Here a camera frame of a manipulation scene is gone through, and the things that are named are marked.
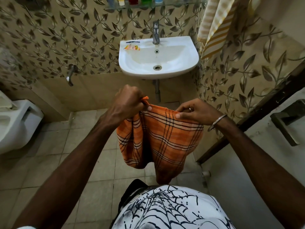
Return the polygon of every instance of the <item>drain pipe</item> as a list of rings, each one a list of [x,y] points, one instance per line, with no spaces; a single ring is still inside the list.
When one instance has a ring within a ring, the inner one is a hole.
[[[155,94],[156,94],[157,103],[160,103],[161,102],[161,95],[160,95],[160,89],[159,89],[160,80],[159,79],[154,79],[152,81],[152,83],[155,86]]]

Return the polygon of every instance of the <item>tap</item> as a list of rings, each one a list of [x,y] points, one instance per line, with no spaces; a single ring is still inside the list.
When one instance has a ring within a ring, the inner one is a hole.
[[[68,72],[68,76],[67,76],[67,78],[66,78],[66,80],[67,80],[67,82],[68,82],[68,84],[69,84],[69,86],[73,86],[73,83],[72,83],[72,81],[71,81],[71,76],[73,75],[73,73],[75,72],[75,71],[77,71],[77,66],[76,65],[74,65],[74,64],[69,64],[69,72]]]
[[[158,45],[160,43],[159,21],[154,21],[152,24],[153,24],[152,43],[154,45]]]

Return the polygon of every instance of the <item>bottle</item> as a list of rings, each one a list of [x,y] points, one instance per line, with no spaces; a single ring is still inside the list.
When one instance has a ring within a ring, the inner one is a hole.
[[[143,4],[150,4],[152,0],[141,0]]]
[[[157,3],[157,4],[160,4],[162,2],[163,2],[163,0],[155,0],[155,3]]]
[[[130,5],[137,5],[139,0],[128,0]]]
[[[125,5],[125,0],[118,0],[118,1],[119,1],[120,6]]]
[[[114,0],[107,0],[110,7],[114,7]]]

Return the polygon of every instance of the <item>toilet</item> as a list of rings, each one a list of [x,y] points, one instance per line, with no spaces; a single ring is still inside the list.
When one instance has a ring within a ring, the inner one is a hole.
[[[42,118],[29,100],[11,101],[0,91],[0,154],[25,146]]]

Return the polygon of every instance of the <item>orange towel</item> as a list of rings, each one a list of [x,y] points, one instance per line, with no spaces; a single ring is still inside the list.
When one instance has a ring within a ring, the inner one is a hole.
[[[149,105],[148,97],[142,101]],[[151,111],[140,111],[117,128],[120,150],[127,165],[144,169],[155,163],[159,184],[168,184],[183,170],[185,158],[198,145],[203,125],[178,120],[177,111],[150,105]]]

